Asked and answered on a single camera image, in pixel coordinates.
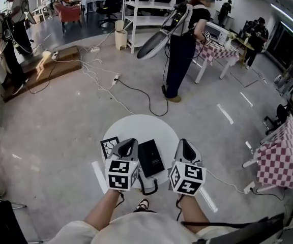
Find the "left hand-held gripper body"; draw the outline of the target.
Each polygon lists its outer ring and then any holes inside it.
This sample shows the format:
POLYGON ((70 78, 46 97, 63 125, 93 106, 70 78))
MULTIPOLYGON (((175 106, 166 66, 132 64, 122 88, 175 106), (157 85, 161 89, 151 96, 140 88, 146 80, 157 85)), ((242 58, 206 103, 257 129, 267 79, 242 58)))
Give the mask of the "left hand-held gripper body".
POLYGON ((111 160, 105 161, 105 177, 109 189, 129 191, 138 179, 139 162, 111 160))

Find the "person's left forearm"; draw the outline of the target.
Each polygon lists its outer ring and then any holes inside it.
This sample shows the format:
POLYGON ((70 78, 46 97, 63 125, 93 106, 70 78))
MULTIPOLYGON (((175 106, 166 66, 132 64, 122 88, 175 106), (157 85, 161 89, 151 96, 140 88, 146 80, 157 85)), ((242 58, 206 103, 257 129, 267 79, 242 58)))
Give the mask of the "person's left forearm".
POLYGON ((99 231, 107 227, 117 206, 120 194, 121 192, 117 190, 109 189, 83 221, 99 231))

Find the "person's right forearm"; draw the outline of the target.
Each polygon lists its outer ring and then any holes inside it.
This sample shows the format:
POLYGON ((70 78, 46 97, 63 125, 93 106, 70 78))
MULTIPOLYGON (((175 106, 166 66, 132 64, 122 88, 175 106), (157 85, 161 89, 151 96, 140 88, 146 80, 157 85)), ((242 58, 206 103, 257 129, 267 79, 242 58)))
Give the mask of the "person's right forearm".
POLYGON ((185 222, 209 223, 194 196, 181 195, 180 207, 185 222))

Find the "black telephone base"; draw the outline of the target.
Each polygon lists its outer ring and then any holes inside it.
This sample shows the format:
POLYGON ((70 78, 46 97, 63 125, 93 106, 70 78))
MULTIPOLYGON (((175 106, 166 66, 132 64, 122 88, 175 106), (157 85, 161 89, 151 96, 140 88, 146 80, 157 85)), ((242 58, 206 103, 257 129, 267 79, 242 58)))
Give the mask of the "black telephone base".
POLYGON ((154 139, 138 145, 138 159, 145 177, 151 177, 164 171, 164 165, 154 139))

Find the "round white side table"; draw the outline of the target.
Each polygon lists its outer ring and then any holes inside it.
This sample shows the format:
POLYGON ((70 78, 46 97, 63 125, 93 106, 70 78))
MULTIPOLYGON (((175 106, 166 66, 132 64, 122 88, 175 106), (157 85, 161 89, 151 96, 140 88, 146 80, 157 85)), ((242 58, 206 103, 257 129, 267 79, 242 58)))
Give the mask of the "round white side table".
POLYGON ((149 140, 154 140, 160 158, 164 165, 164 171, 146 178, 141 172, 144 188, 146 191, 154 188, 153 180, 157 184, 169 185, 168 169, 174 161, 175 152, 179 143, 179 138, 175 131, 163 120, 144 114, 126 116, 116 121, 105 133, 103 139, 117 137, 121 142, 129 138, 135 138, 139 144, 149 140))

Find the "checkered cloth right table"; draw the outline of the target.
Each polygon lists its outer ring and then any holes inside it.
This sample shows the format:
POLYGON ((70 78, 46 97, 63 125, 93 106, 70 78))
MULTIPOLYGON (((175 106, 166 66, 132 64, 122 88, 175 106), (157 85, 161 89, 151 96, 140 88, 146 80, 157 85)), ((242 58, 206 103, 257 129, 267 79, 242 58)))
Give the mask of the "checkered cloth right table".
POLYGON ((273 188, 293 188, 293 138, 277 139, 262 145, 253 158, 243 168, 258 165, 257 181, 262 187, 256 189, 261 193, 273 188))

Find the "person's black backpack rig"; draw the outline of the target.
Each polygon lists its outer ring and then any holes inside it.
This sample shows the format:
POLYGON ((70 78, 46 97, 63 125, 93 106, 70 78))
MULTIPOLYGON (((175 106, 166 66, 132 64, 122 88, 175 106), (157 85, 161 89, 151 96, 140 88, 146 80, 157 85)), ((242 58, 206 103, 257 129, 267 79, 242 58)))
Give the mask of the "person's black backpack rig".
POLYGON ((235 231, 208 240, 200 238, 193 244, 261 244, 283 229, 284 213, 271 218, 265 217, 257 222, 243 224, 229 223, 190 223, 192 226, 229 226, 235 231))

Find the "pink checkered tablecloth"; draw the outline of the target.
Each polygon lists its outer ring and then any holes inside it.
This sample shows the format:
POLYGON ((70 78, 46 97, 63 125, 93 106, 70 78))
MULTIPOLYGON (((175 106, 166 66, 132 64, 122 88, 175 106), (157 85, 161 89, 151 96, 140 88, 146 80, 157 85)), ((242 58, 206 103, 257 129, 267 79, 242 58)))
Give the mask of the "pink checkered tablecloth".
POLYGON ((226 49, 224 46, 221 46, 216 42, 211 42, 208 45, 197 42, 194 58, 197 56, 203 59, 207 58, 210 65, 212 65, 212 61, 215 58, 225 58, 227 61, 232 58, 232 64, 230 64, 230 66, 233 66, 239 60, 239 51, 233 46, 226 49))
POLYGON ((259 183, 293 188, 293 116, 270 134, 270 139, 256 149, 259 183))

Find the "wooden step platform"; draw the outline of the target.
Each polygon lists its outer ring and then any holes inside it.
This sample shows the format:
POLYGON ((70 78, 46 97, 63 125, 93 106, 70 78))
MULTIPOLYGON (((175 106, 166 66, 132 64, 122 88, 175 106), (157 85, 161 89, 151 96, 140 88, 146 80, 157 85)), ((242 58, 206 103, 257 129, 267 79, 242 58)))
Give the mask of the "wooden step platform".
POLYGON ((53 54, 44 52, 41 58, 22 66, 24 73, 29 77, 28 83, 19 94, 63 76, 65 74, 81 69, 80 54, 77 46, 72 46, 58 51, 56 60, 52 59, 53 54))

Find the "grey backpack rig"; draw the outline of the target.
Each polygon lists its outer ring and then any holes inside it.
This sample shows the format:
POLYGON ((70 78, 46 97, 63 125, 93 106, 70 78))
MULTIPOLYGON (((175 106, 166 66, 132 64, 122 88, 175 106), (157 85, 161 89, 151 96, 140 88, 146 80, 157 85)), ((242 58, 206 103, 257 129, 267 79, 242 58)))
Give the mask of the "grey backpack rig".
POLYGON ((21 55, 31 55, 33 53, 33 50, 30 49, 27 46, 24 46, 20 44, 16 39, 15 39, 15 29, 14 29, 14 24, 12 23, 11 19, 4 17, 2 19, 2 39, 6 42, 12 42, 13 45, 15 46, 16 50, 18 53, 21 55))
POLYGON ((192 5, 187 3, 174 6, 160 30, 152 35, 140 48, 137 58, 141 60, 150 59, 166 46, 171 36, 182 36, 187 33, 192 11, 192 5))
POLYGON ((21 9, 22 9, 23 13, 25 13, 26 17, 28 18, 28 20, 31 24, 37 24, 34 17, 32 16, 32 14, 30 12, 28 0, 22 0, 21 9))

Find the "beige trash bin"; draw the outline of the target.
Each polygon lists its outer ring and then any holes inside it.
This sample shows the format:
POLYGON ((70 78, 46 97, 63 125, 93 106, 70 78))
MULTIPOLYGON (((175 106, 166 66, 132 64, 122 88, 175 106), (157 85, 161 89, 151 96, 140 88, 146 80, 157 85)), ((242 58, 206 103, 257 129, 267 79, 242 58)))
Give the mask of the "beige trash bin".
POLYGON ((124 29, 124 21, 117 20, 115 22, 115 47, 117 50, 127 48, 127 36, 128 33, 124 29))

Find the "small round yellow table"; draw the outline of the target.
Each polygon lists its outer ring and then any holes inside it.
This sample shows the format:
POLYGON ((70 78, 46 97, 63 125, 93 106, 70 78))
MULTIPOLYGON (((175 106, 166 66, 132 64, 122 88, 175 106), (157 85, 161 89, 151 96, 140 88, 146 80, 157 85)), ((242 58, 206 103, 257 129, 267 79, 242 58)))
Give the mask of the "small round yellow table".
POLYGON ((243 67, 245 65, 244 60, 245 60, 247 51, 248 50, 254 51, 254 48, 248 42, 248 38, 246 38, 246 40, 243 40, 242 38, 237 37, 236 40, 239 43, 238 48, 243 48, 244 50, 243 53, 240 52, 240 58, 239 58, 240 65, 241 67, 243 67))

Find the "dark double door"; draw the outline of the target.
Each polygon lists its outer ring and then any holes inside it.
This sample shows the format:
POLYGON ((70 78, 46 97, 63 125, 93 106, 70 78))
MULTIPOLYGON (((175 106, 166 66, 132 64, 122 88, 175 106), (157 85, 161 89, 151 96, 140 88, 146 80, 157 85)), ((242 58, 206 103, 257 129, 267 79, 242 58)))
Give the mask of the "dark double door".
POLYGON ((287 69, 293 61, 293 33, 279 23, 270 46, 272 56, 287 69))

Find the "ceiling strip light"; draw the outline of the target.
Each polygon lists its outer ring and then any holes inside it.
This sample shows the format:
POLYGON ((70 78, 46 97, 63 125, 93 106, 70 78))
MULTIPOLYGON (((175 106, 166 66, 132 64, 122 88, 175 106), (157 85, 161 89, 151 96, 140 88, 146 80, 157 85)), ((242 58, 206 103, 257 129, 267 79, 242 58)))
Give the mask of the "ceiling strip light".
POLYGON ((280 23, 293 34, 293 29, 291 29, 288 25, 286 25, 283 21, 280 21, 280 23))
POLYGON ((277 12, 282 14, 284 17, 286 17, 288 20, 290 20, 293 23, 293 18, 289 16, 287 13, 285 13, 283 10, 281 10, 279 7, 275 6, 273 3, 271 3, 271 7, 273 7, 277 12))

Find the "white table frame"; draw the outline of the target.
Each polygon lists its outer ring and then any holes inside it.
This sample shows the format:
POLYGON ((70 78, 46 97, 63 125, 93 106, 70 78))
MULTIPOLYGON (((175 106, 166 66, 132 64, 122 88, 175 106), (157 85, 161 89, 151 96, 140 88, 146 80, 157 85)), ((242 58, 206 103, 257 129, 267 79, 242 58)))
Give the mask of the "white table frame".
MULTIPOLYGON (((236 62, 238 61, 238 59, 236 57, 234 57, 234 56, 227 57, 226 59, 227 59, 227 63, 224 65, 224 68, 223 68, 223 70, 222 70, 222 72, 221 72, 221 74, 219 76, 219 79, 223 79, 224 76, 226 75, 228 69, 230 67, 232 67, 233 65, 235 65, 236 62)), ((200 82, 200 80, 201 80, 201 78, 202 78, 207 66, 210 64, 210 60, 209 60, 208 57, 206 57, 204 59, 202 65, 200 65, 196 60, 193 60, 192 63, 194 63, 195 65, 197 65, 199 67, 199 72, 198 72, 198 74, 197 74, 197 76, 196 76, 196 78, 194 80, 194 82, 196 84, 199 84, 199 82, 200 82)))

